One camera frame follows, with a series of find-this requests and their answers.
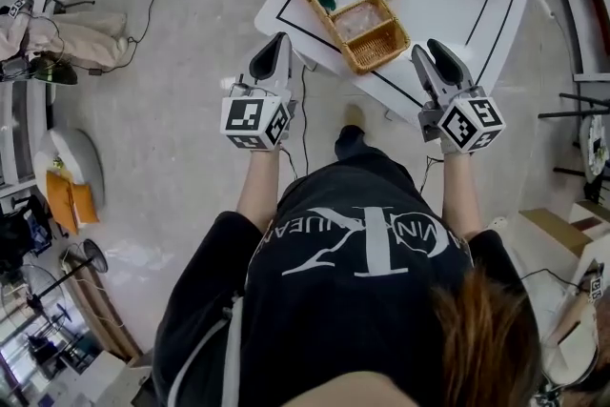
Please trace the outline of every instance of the black cable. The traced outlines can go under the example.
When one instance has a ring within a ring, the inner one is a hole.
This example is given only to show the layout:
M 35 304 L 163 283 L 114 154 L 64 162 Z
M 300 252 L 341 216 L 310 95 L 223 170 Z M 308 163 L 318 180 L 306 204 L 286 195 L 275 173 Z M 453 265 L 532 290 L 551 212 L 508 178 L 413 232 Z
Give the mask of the black cable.
M 430 169 L 435 166 L 437 163 L 444 163 L 445 161 L 442 159 L 432 158 L 430 156 L 426 156 L 426 173 L 423 175 L 423 182 L 421 182 L 421 187 L 419 188 L 419 193 L 423 192 L 423 188 L 426 186 L 426 182 L 428 181 L 428 172 Z
M 520 280 L 523 281 L 525 278 L 528 278 L 528 277 L 530 277 L 532 275 L 536 275 L 536 274 L 539 274 L 539 273 L 542 273 L 542 272 L 546 272 L 546 273 L 554 276 L 557 280 L 565 283 L 566 285 L 572 285 L 573 287 L 576 287 L 577 289 L 579 289 L 580 292 L 586 292 L 587 294 L 589 292 L 588 290 L 583 289 L 580 285 L 577 285 L 576 283 L 572 283 L 571 281 L 564 280 L 563 278 L 561 278 L 557 274 L 551 272 L 548 268 L 542 268 L 541 270 L 536 270 L 535 272 L 527 274 L 526 276 L 522 276 Z
M 307 155 L 307 113 L 305 112 L 305 97 L 307 96 L 307 87 L 305 86 L 305 70 L 307 67 L 303 65 L 301 72 L 301 82 L 303 84 L 303 97 L 301 98 L 301 111 L 303 112 L 303 153 L 305 154 L 305 176 L 309 174 L 309 156 Z
M 293 175 L 295 176 L 295 179 L 294 179 L 293 181 L 297 181 L 297 180 L 298 180 L 298 174 L 296 174 L 296 170 L 295 170 L 295 163 L 293 163 L 293 156 L 292 156 L 292 155 L 289 153 L 289 151 L 288 151 L 286 148 L 284 148 L 283 146 L 280 146 L 280 147 L 279 147 L 279 150 L 280 150 L 281 152 L 284 152 L 284 153 L 286 153 L 286 154 L 288 155 L 288 160 L 290 161 L 290 166 L 292 167 L 292 169 L 293 169 Z
M 133 36 L 130 36 L 130 37 L 127 38 L 127 41 L 128 41 L 129 44 L 135 44 L 135 48 L 133 48 L 132 57 L 130 58 L 130 61 L 128 61 L 124 65 L 119 65 L 119 66 L 114 67 L 114 68 L 112 68 L 110 70 L 106 70 L 106 71 L 104 71 L 104 73 L 111 73 L 111 72 L 113 72 L 115 70 L 118 70 L 120 68 L 128 67 L 131 64 L 131 62 L 133 61 L 133 58 L 135 57 L 135 52 L 137 51 L 138 46 L 140 46 L 140 43 L 142 42 L 142 40 L 144 39 L 144 37 L 146 36 L 146 34 L 149 31 L 149 27 L 151 25 L 151 16 L 152 16 L 152 13 L 153 13 L 153 4 L 154 4 L 154 0 L 151 0 L 151 3 L 149 4 L 148 19 L 146 20 L 146 28 L 144 28 L 144 32 L 140 36 L 140 39 L 135 39 Z

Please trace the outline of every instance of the black t-shirt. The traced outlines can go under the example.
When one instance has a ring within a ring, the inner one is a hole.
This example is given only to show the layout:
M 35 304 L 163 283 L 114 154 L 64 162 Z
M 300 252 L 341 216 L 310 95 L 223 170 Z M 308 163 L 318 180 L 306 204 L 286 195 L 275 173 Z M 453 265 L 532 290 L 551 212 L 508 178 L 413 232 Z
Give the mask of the black t-shirt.
M 241 407 L 281 405 L 357 371 L 388 376 L 419 405 L 440 405 L 443 338 L 432 291 L 456 291 L 479 259 L 489 276 L 523 292 L 498 234 L 481 233 L 469 250 L 409 174 L 382 156 L 351 158 L 299 180 L 256 251 L 254 229 L 239 214 L 221 215 L 202 245 L 208 251 L 198 251 L 180 279 L 193 286 L 212 274 L 213 287 L 224 280 L 238 288 L 234 269 L 248 270 Z M 210 256 L 214 262 L 202 261 Z M 176 290 L 157 337 L 166 360 L 175 356 L 167 354 L 168 323 L 181 328 L 176 341 L 200 339 L 181 325 L 192 315 L 186 323 L 196 323 L 197 308 L 185 313 Z

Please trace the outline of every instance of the person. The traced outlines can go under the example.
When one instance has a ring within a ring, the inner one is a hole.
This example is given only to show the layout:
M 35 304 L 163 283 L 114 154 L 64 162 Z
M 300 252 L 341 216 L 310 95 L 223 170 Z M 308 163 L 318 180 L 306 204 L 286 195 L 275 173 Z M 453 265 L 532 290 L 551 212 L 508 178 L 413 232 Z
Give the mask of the person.
M 364 142 L 363 119 L 348 108 L 338 161 L 279 203 L 279 151 L 252 153 L 236 212 L 212 225 L 159 325 L 162 404 L 528 404 L 536 321 L 483 229 L 470 155 L 443 141 L 439 218 Z

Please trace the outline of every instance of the wicker basket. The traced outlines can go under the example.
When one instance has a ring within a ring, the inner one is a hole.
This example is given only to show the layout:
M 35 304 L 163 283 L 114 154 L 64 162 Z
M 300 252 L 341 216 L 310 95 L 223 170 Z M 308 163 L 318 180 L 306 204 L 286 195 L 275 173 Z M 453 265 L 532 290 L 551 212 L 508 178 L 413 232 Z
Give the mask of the wicker basket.
M 333 13 L 328 13 L 317 0 L 307 0 L 333 37 L 353 72 L 364 74 L 388 63 L 409 48 L 409 36 L 385 0 L 358 0 Z M 363 3 L 377 7 L 383 22 L 354 39 L 344 40 L 335 26 L 335 19 Z

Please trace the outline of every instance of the white cable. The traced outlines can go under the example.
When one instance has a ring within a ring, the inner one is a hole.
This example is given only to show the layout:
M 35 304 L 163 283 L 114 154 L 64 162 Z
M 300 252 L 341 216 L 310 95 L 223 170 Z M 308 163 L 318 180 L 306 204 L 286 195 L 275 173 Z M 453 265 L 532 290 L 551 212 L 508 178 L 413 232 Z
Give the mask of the white cable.
M 91 308 L 89 308 L 89 307 L 86 307 L 86 306 L 84 306 L 84 305 L 80 305 L 80 306 L 79 306 L 79 305 L 77 305 L 77 306 L 76 306 L 76 308 L 77 308 L 77 309 L 80 309 L 81 307 L 82 307 L 83 309 L 85 309 L 85 310 L 89 311 L 89 313 L 90 313 L 91 315 L 93 315 L 94 317 L 97 317 L 99 320 L 105 320 L 106 322 L 110 322 L 110 324 L 112 324 L 114 327 L 121 328 L 121 327 L 123 327 L 123 326 L 125 325 L 125 322 L 121 322 L 120 324 L 117 324 L 117 323 L 116 323 L 116 322 L 114 322 L 112 319 L 106 319 L 105 317 L 102 317 L 102 316 L 100 316 L 100 315 L 97 315 L 93 309 L 91 309 Z
M 80 250 L 80 244 L 76 244 L 76 243 L 72 243 L 72 244 L 71 244 L 71 245 L 70 245 L 68 248 L 66 248 L 66 249 L 64 250 L 64 256 L 61 258 L 61 265 L 59 265 L 59 269 L 60 269 L 61 271 L 63 271 L 64 273 L 66 272 L 66 271 L 64 270 L 64 263 L 65 263 L 65 261 L 66 261 L 66 257 L 68 256 L 68 251 L 70 250 L 70 248 L 71 248 L 72 246 L 76 246 L 76 248 L 78 248 L 78 250 Z
M 92 281 L 89 281 L 85 278 L 75 278 L 76 281 L 84 281 L 86 283 L 89 283 L 89 285 L 97 290 L 101 290 L 102 292 L 106 293 L 106 295 L 108 294 L 108 292 L 106 292 L 105 288 L 102 287 L 98 287 L 97 285 L 95 285 Z

